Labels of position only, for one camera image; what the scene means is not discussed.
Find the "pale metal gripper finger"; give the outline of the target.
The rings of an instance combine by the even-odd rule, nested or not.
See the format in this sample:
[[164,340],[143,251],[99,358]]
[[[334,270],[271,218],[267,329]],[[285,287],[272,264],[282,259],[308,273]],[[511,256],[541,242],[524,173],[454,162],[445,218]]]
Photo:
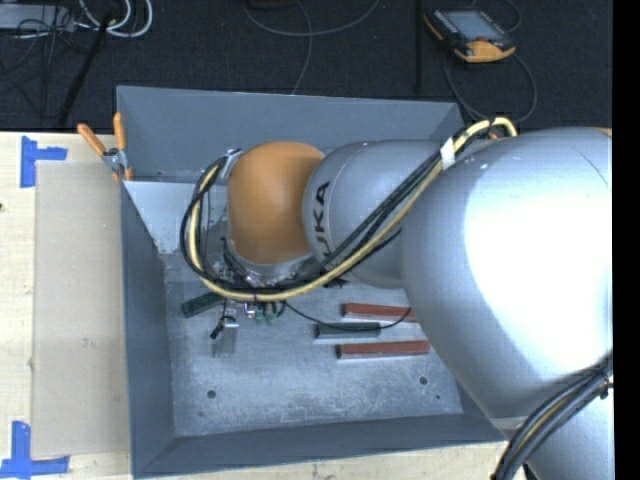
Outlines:
[[212,331],[214,357],[230,355],[235,351],[239,324],[234,317],[222,317]]

